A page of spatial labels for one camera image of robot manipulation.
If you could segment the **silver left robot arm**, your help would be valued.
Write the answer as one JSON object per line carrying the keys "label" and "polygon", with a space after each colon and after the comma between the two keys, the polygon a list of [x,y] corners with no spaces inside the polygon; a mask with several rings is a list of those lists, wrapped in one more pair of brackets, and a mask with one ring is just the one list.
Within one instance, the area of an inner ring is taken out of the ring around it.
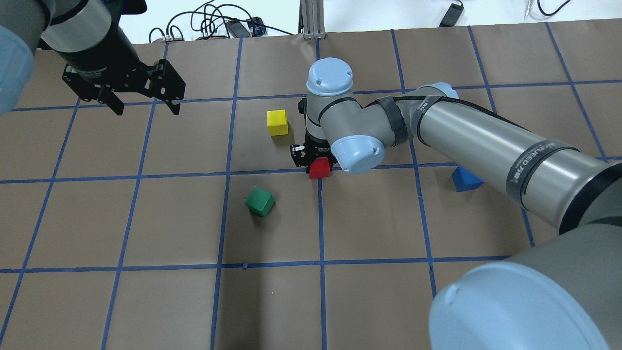
{"label": "silver left robot arm", "polygon": [[84,102],[122,115],[118,93],[138,93],[180,113],[185,81],[171,62],[140,60],[120,28],[122,0],[3,0],[1,2],[1,113],[20,100],[44,42],[64,61],[62,80]]}

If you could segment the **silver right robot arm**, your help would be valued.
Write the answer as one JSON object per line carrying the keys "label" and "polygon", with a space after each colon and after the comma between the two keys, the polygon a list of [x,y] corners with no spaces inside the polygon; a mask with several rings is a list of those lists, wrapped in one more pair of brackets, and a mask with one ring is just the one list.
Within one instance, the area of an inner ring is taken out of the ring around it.
{"label": "silver right robot arm", "polygon": [[305,142],[296,166],[363,174],[387,148],[416,140],[456,167],[456,192],[487,185],[547,222],[557,237],[482,264],[434,297],[433,350],[619,350],[621,164],[542,137],[459,97],[438,82],[362,106],[352,68],[335,57],[311,64],[298,103]]}

